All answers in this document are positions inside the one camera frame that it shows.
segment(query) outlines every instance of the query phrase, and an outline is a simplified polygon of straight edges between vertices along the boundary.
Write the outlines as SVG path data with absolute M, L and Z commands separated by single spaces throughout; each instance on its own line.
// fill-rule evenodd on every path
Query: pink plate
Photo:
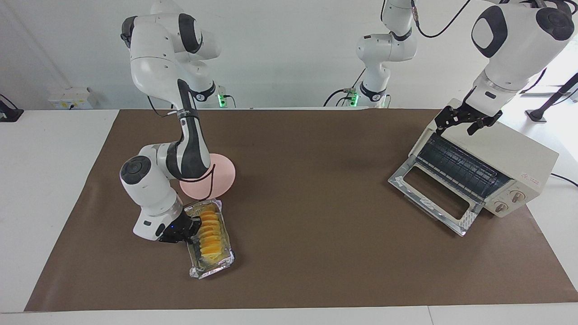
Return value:
M 211 154 L 211 168 L 215 165 L 214 178 L 213 178 L 213 192 L 207 198 L 207 200 L 212 198 L 217 198 L 225 192 L 227 192 L 233 182 L 235 181 L 235 166 L 229 158 L 222 156 L 220 154 Z M 181 189 L 185 194 L 190 196 L 195 200 L 201 200 L 209 195 L 211 190 L 211 176 L 205 178 L 204 180 L 196 183 L 180 182 Z

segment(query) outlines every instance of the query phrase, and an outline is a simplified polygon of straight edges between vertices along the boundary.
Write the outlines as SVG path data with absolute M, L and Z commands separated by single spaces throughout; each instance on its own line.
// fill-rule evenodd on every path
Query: wire rack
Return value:
M 480 201 L 510 178 L 437 134 L 432 134 L 417 161 L 468 197 Z

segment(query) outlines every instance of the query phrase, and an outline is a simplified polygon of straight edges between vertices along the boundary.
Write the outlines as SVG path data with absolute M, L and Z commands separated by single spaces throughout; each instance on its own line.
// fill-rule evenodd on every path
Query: green light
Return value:
M 360 100 L 360 96 L 358 94 L 354 94 L 353 100 L 351 101 L 352 107 L 357 107 L 357 102 Z
M 221 94 L 217 94 L 217 96 L 218 96 L 219 106 L 221 106 L 222 108 L 225 107 L 227 105 L 225 98 L 223 98 L 223 96 Z

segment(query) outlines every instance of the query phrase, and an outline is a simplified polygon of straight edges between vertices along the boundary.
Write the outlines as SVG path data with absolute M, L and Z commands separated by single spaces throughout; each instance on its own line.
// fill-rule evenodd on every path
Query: white wall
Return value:
M 102 108 L 145 108 L 132 84 L 120 26 L 147 14 L 147 0 L 5 1 L 58 69 L 75 87 L 90 87 Z M 208 61 L 217 82 L 239 106 L 320 106 L 336 89 L 350 86 L 363 69 L 355 54 L 360 36 L 387 32 L 381 0 L 176 0 L 223 47 Z M 439 31 L 464 0 L 421 1 L 422 28 Z M 442 107 L 463 97 L 487 60 L 470 31 L 490 3 L 473 1 L 444 35 L 421 36 L 411 62 L 392 63 L 392 106 Z M 54 80 L 6 23 L 0 23 L 0 91 L 25 108 L 46 108 Z

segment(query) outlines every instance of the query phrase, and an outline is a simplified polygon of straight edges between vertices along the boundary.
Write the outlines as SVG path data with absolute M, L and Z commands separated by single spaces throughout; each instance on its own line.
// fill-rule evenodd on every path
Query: white table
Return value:
M 578 180 L 578 163 L 556 137 L 572 146 L 572 134 L 578 138 L 578 132 L 571 121 L 554 109 L 546 124 L 527 122 L 521 115 L 542 102 L 517 99 L 501 121 L 559 152 L 554 172 Z M 578 105 L 571 106 L 556 107 L 566 113 L 578 111 Z M 578 304 L 21 313 L 117 113 L 29 111 L 18 123 L 0 124 L 0 323 L 578 324 Z M 578 287 L 578 190 L 551 178 L 528 206 Z

